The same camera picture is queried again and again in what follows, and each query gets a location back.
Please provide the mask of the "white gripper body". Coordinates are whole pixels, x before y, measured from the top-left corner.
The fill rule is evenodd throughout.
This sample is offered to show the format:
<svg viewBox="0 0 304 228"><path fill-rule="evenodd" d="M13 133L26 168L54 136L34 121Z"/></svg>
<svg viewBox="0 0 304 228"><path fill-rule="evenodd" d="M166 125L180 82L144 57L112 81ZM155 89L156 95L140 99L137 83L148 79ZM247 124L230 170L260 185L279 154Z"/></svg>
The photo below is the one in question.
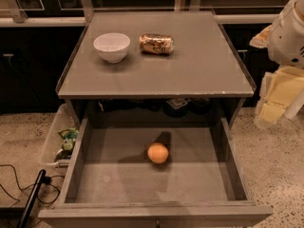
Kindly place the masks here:
<svg viewBox="0 0 304 228"><path fill-rule="evenodd" d="M304 67L303 0L291 0L271 25L269 58L280 64Z"/></svg>

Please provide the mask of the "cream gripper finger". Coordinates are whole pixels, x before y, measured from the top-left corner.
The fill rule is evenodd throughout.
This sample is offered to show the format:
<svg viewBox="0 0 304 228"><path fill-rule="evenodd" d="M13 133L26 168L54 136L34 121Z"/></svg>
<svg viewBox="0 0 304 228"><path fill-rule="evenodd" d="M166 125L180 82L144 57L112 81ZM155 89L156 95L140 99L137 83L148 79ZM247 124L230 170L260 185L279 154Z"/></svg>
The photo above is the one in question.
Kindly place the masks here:
<svg viewBox="0 0 304 228"><path fill-rule="evenodd" d="M260 33L251 39L249 45L254 48L266 48L269 42L270 29L270 26L264 28Z"/></svg>
<svg viewBox="0 0 304 228"><path fill-rule="evenodd" d="M269 128L285 118L286 109L304 89L304 70L281 66L274 73L266 72L261 83L256 105L255 124Z"/></svg>

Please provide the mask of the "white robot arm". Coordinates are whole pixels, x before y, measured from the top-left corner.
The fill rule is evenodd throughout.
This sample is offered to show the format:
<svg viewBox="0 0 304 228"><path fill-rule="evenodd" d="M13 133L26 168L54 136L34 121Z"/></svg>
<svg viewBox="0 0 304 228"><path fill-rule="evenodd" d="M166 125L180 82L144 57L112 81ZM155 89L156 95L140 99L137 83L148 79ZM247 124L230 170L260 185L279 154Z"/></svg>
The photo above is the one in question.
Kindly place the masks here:
<svg viewBox="0 0 304 228"><path fill-rule="evenodd" d="M290 0L250 45L266 48L269 59L279 64L274 73L264 74L256 105L256 126L269 128L282 117L292 119L303 106L304 0Z"/></svg>

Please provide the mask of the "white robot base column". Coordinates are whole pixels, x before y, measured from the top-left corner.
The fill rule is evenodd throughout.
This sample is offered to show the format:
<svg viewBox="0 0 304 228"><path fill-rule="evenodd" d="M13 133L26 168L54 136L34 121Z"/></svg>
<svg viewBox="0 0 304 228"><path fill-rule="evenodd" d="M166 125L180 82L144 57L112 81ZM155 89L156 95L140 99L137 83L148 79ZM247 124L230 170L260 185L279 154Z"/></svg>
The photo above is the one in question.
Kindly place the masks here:
<svg viewBox="0 0 304 228"><path fill-rule="evenodd" d="M303 105L304 105L304 89L293 101L293 103L286 109L284 113L284 117L289 120L294 118Z"/></svg>

